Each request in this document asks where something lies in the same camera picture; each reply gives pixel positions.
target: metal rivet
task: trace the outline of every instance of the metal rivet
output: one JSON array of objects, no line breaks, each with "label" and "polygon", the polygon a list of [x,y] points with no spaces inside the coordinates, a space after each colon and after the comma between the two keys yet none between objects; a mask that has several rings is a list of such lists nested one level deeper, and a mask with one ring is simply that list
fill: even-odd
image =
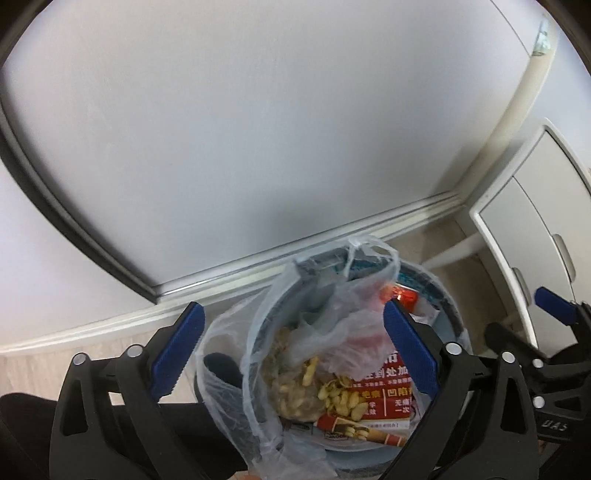
[{"label": "metal rivet", "polygon": [[72,363],[74,365],[82,365],[84,362],[86,362],[85,353],[77,353],[74,355],[74,358],[72,359]]},{"label": "metal rivet", "polygon": [[501,354],[501,358],[508,364],[512,364],[515,361],[515,355],[513,355],[511,352],[503,352]]},{"label": "metal rivet", "polygon": [[144,351],[144,347],[141,345],[132,345],[127,349],[127,356],[131,358],[135,358],[136,356],[140,356]]},{"label": "metal rivet", "polygon": [[534,404],[535,408],[542,408],[544,405],[546,405],[546,400],[544,400],[544,397],[534,397],[531,402]]},{"label": "metal rivet", "polygon": [[445,350],[447,350],[447,353],[450,353],[452,355],[460,355],[460,353],[462,353],[462,347],[459,346],[457,343],[448,343],[445,346]]}]

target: blue gripper pad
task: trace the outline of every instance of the blue gripper pad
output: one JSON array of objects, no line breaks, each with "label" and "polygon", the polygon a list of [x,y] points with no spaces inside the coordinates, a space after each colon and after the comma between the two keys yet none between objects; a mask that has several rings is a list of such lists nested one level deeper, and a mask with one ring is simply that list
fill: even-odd
[{"label": "blue gripper pad", "polygon": [[418,390],[434,399],[439,392],[437,361],[409,322],[408,313],[404,312],[399,305],[393,301],[386,303],[384,306],[384,327]]},{"label": "blue gripper pad", "polygon": [[152,362],[150,370],[150,396],[155,401],[172,393],[187,361],[195,350],[205,329],[203,307],[198,303],[191,302],[174,325],[160,329],[154,336],[166,329],[171,329],[172,334],[156,360]]},{"label": "blue gripper pad", "polygon": [[577,306],[545,287],[540,287],[535,291],[534,302],[565,325],[577,323]]}]

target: white wall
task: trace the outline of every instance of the white wall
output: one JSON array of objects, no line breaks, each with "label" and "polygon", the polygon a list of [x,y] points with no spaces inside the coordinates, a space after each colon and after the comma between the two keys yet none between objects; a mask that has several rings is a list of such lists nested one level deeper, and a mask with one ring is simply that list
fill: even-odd
[{"label": "white wall", "polygon": [[151,305],[63,237],[1,162],[0,225],[1,344]]},{"label": "white wall", "polygon": [[56,0],[2,90],[61,200],[161,284],[448,190],[527,61],[489,0]]},{"label": "white wall", "polygon": [[469,206],[484,193],[523,142],[536,133],[545,119],[549,119],[565,137],[576,157],[591,168],[591,76],[562,30],[543,87],[509,147],[472,193]]}]

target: cabinet handle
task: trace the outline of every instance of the cabinet handle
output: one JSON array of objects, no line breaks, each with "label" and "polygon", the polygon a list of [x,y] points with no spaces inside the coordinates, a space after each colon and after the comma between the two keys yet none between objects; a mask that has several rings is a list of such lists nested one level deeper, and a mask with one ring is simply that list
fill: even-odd
[{"label": "cabinet handle", "polygon": [[521,293],[525,297],[525,303],[527,303],[527,306],[529,307],[531,305],[531,293],[530,293],[530,289],[527,288],[527,285],[525,283],[525,279],[523,278],[523,275],[521,274],[521,270],[519,270],[519,268],[517,268],[517,267],[511,267],[511,270],[513,270],[513,275],[515,275],[515,278],[517,279],[517,283],[519,284],[519,287],[521,288]]},{"label": "cabinet handle", "polygon": [[566,267],[566,273],[568,273],[570,282],[572,283],[574,282],[574,279],[577,278],[577,270],[574,267],[573,259],[570,256],[569,249],[566,248],[566,244],[559,234],[553,233],[552,240],[554,240],[554,244],[558,249],[558,253],[562,257],[562,262]]}]

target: food waste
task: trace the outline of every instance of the food waste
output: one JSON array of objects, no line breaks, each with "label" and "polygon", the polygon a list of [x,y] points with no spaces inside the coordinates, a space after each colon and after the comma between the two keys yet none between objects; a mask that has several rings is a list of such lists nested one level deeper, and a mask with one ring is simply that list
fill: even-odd
[{"label": "food waste", "polygon": [[314,422],[325,413],[359,421],[369,404],[357,391],[347,390],[353,384],[348,377],[318,371],[319,357],[306,361],[300,368],[287,369],[281,360],[289,330],[281,329],[271,352],[262,365],[262,375],[270,387],[270,400],[279,415],[287,420]]}]

